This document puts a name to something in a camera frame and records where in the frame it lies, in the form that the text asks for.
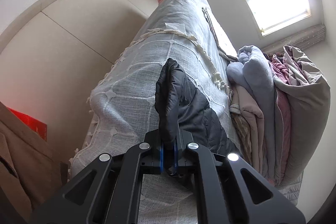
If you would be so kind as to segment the black puffer jacket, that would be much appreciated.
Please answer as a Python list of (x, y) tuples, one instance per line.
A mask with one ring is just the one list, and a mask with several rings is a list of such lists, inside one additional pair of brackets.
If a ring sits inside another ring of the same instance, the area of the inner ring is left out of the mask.
[(227, 137), (219, 118), (206, 96), (191, 82), (174, 59), (167, 59), (155, 89), (155, 110), (159, 115), (158, 133), (162, 141), (163, 167), (170, 176), (173, 171), (173, 141), (180, 132), (189, 132), (195, 143), (211, 152), (227, 155), (240, 153)]

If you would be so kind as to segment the grey patterned bed cover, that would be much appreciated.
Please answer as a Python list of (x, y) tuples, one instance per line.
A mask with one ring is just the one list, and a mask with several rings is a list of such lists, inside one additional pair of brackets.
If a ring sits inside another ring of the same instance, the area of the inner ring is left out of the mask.
[(206, 96), (239, 150), (228, 61), (210, 30), (211, 14), (207, 0), (163, 0), (92, 90), (92, 123), (85, 147), (71, 161), (71, 189), (64, 193), (83, 198), (78, 223), (305, 222), (240, 153), (213, 153), (189, 132), (176, 137), (178, 174), (160, 172), (155, 89), (169, 58)]

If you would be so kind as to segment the beige folded blanket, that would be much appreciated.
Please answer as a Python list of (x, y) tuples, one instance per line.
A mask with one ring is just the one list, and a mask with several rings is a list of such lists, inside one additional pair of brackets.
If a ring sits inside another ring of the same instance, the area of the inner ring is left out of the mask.
[(247, 90), (237, 84), (232, 85), (230, 113), (244, 160), (261, 173), (263, 171), (264, 114)]

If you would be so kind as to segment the blue-grey folded quilt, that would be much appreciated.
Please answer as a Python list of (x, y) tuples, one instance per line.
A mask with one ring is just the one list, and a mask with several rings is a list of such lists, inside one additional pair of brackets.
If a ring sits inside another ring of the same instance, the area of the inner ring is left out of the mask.
[(246, 89), (264, 114), (266, 156), (262, 175), (275, 179), (276, 147), (274, 103), (275, 88), (269, 61), (257, 46), (244, 46), (238, 51), (238, 62), (226, 69), (228, 79)]

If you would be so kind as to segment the red box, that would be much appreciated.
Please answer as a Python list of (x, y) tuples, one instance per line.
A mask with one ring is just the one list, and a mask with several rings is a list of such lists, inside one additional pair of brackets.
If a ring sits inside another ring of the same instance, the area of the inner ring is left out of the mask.
[(25, 125), (37, 133), (43, 140), (47, 141), (47, 125), (27, 114), (18, 112), (8, 107), (8, 109)]

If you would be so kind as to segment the maroon folded quilt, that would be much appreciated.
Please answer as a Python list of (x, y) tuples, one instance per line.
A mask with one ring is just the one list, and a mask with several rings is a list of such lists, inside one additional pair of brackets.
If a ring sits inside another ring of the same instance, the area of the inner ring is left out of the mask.
[[(277, 76), (283, 83), (289, 83), (288, 68), (276, 55), (270, 61), (273, 76)], [(284, 178), (286, 164), (289, 157), (291, 137), (291, 113), (287, 95), (278, 87), (275, 88), (274, 126), (276, 145), (275, 184), (280, 185)]]

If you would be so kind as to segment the brown cloth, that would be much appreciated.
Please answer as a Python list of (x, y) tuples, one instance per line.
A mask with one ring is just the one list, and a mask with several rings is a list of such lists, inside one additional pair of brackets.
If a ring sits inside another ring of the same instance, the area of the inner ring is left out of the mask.
[(68, 165), (1, 104), (1, 189), (26, 221), (67, 182)]

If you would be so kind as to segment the grey folded duvet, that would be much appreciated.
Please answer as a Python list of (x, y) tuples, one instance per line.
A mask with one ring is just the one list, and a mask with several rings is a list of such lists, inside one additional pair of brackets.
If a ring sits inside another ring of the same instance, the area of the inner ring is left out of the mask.
[(280, 188), (302, 174), (321, 140), (330, 111), (330, 86), (323, 73), (299, 48), (283, 49), (287, 63), (294, 61), (300, 68), (294, 73), (300, 84), (286, 84), (273, 77), (275, 86), (287, 95), (291, 114), (289, 157)]

